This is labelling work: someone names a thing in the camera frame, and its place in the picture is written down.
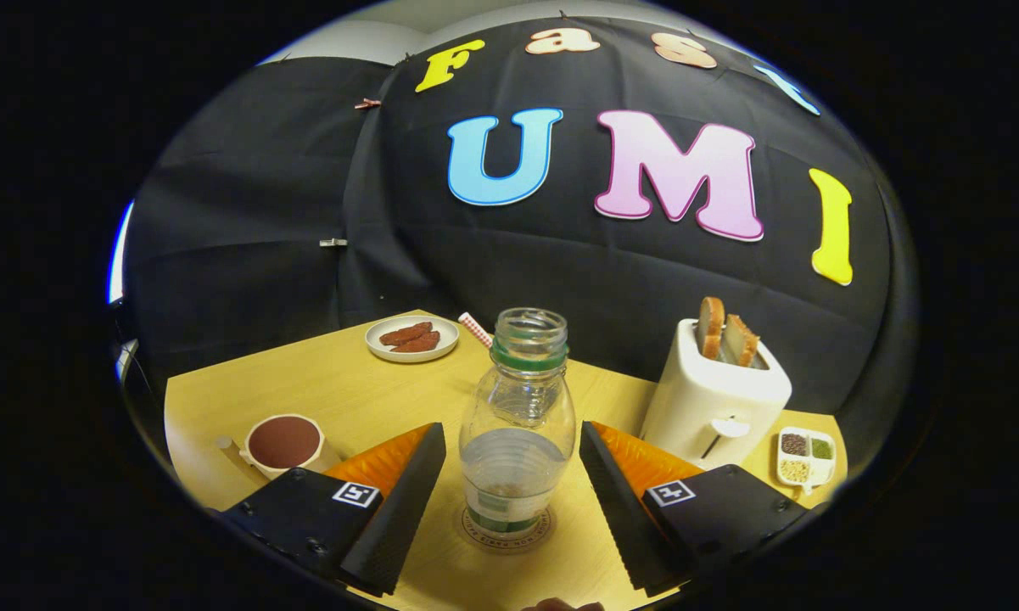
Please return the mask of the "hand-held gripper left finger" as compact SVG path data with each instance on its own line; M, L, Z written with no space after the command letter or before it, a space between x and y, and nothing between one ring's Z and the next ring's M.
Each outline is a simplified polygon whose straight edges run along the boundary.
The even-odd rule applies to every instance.
M291 468L217 515L322 579L392 595L444 460L428 423L326 473Z

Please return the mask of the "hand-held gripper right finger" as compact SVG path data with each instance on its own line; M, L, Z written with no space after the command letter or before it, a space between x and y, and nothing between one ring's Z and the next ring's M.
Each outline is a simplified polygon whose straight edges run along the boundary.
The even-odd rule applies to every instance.
M579 455L630 584L650 596L741 571L826 509L738 465L696 468L594 421L580 426Z

